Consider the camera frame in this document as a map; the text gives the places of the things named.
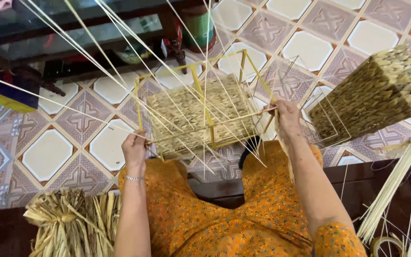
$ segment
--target woven basket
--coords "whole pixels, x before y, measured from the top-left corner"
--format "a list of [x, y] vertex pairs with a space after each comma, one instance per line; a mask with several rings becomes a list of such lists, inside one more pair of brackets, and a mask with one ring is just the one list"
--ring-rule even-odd
[[324, 146], [351, 141], [411, 118], [408, 46], [370, 56], [310, 111]]
[[[248, 115], [249, 109], [246, 106], [248, 99], [244, 96], [242, 87], [239, 88], [234, 75], [226, 75], [221, 77], [220, 80], [226, 87], [227, 93], [217, 78], [207, 80], [205, 95], [208, 101], [206, 106], [213, 113], [213, 115], [209, 113], [210, 121], [217, 124], [220, 121], [235, 119], [238, 117], [236, 110], [239, 116]], [[214, 138], [212, 140], [210, 128], [204, 128], [204, 105], [198, 101], [202, 98], [202, 95], [195, 92], [192, 87], [194, 85], [191, 85], [191, 91], [194, 95], [185, 87], [180, 87], [147, 98], [147, 105], [169, 120], [168, 122], [157, 114], [155, 114], [156, 117], [150, 116], [153, 139], [158, 141], [155, 144], [157, 154], [164, 159], [187, 158], [188, 155], [191, 156], [191, 152], [186, 146], [194, 153], [202, 152], [204, 149], [202, 139], [211, 148], [217, 148], [235, 142], [237, 139], [234, 135], [240, 140], [254, 136], [252, 117], [247, 117], [213, 126]], [[204, 82], [201, 82], [201, 88], [204, 93]], [[179, 112], [179, 109], [166, 93], [169, 94], [183, 114]]]

